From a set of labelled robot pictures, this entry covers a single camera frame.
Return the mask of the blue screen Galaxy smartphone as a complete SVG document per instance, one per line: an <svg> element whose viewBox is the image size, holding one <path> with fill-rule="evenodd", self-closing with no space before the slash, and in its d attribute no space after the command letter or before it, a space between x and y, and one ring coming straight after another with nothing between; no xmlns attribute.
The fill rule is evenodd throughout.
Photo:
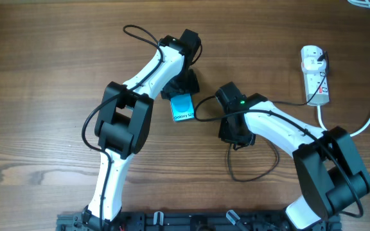
<svg viewBox="0 0 370 231"><path fill-rule="evenodd" d="M194 119L194 108L191 94L182 94L170 100L172 116L175 122Z"/></svg>

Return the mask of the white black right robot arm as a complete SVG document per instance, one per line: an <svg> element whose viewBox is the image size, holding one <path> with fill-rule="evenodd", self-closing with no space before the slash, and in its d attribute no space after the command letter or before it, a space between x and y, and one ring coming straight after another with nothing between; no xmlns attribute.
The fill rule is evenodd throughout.
<svg viewBox="0 0 370 231"><path fill-rule="evenodd" d="M296 229L342 214L370 193L370 174L345 129L306 124L261 94L243 95L233 82L220 87L215 98L225 113L218 134L221 140L237 150L253 145L259 135L293 158L302 195L285 214Z"/></svg>

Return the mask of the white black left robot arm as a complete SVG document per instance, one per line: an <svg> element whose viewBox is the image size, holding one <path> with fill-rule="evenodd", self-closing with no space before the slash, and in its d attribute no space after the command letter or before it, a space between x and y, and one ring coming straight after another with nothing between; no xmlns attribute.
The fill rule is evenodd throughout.
<svg viewBox="0 0 370 231"><path fill-rule="evenodd" d="M83 225L89 230L117 230L129 165L147 140L155 98L169 100L174 116L188 115L193 107L184 109L178 101L190 101L200 90L191 68L202 53L198 33L184 30L180 38L167 35L149 44L157 50L151 61L125 83L110 82L101 104L82 127L85 133L90 120L97 118L98 145L90 148L100 152L101 165L94 196L82 212Z"/></svg>

